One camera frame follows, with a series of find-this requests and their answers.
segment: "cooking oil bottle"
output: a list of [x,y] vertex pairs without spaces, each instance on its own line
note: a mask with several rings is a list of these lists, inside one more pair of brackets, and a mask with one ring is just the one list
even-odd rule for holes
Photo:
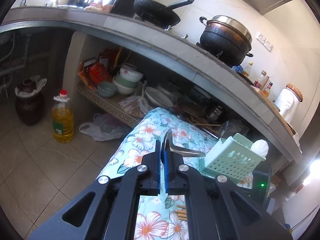
[[54,97],[57,103],[52,108],[52,126],[54,137],[58,142],[70,142],[74,134],[73,112],[68,106],[68,93],[61,90],[58,97]]

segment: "glass bottle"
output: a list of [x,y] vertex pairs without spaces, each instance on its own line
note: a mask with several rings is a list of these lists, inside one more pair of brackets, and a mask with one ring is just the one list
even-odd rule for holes
[[253,86],[256,88],[260,88],[261,84],[265,79],[266,74],[267,73],[264,70],[262,70],[261,75],[255,80],[255,82],[253,83]]
[[269,85],[264,89],[264,91],[262,92],[264,96],[268,97],[268,95],[270,94],[270,89],[272,87],[272,82],[269,83]]
[[249,64],[243,69],[242,75],[244,75],[245,77],[248,77],[250,75],[252,65],[253,65],[253,62],[250,61]]
[[60,96],[53,98],[57,103],[52,108],[52,126],[54,137],[61,143],[70,142],[74,134],[73,112],[68,106],[70,98],[67,96],[67,91],[61,90]]

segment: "white tile wall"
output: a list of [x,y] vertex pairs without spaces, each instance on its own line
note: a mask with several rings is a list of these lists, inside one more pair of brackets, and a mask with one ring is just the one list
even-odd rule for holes
[[[156,1],[169,5],[179,0]],[[211,19],[228,15],[244,24],[253,37],[254,57],[246,57],[241,65],[254,62],[249,76],[252,81],[262,70],[267,71],[269,82],[273,82],[270,100],[276,99],[289,82],[302,92],[304,100],[291,122],[302,136],[320,100],[320,93],[316,93],[320,79],[320,25],[304,0],[290,1],[264,16],[243,0],[195,0],[175,12],[181,22],[172,31],[181,36],[188,33],[192,43],[199,41],[204,30],[200,16]],[[270,40],[271,52],[254,39],[257,31]]]

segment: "drain pipe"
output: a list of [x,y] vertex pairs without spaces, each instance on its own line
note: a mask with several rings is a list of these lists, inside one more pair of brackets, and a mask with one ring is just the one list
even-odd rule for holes
[[27,62],[28,62],[28,55],[29,55],[29,46],[30,46],[30,42],[31,42],[31,37],[32,34],[27,34],[27,39],[26,39],[26,44],[24,47],[24,54],[23,54],[23,58],[22,58],[22,64],[21,65],[17,65],[17,66],[11,66],[11,67],[7,67],[3,70],[0,70],[0,77],[6,76],[6,75],[10,75],[10,79],[8,82],[6,82],[5,80],[3,81],[2,85],[0,86],[0,95],[3,89],[5,89],[7,91],[7,88],[10,86],[12,80],[13,80],[13,72],[23,69],[26,67]]
[[7,57],[9,57],[12,54],[14,46],[15,46],[15,31],[13,31],[12,33],[12,48],[10,49],[7,55],[5,55],[3,58],[0,59],[0,62],[4,61]]

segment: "green bowl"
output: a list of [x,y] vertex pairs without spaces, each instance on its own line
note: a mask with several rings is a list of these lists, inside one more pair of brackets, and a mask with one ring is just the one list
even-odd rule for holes
[[128,88],[136,88],[137,87],[137,83],[133,83],[129,80],[124,79],[122,76],[120,76],[119,74],[115,76],[115,81],[117,81],[119,84],[128,87]]
[[98,85],[98,93],[104,97],[111,97],[117,91],[117,87],[115,84],[110,82],[100,82]]

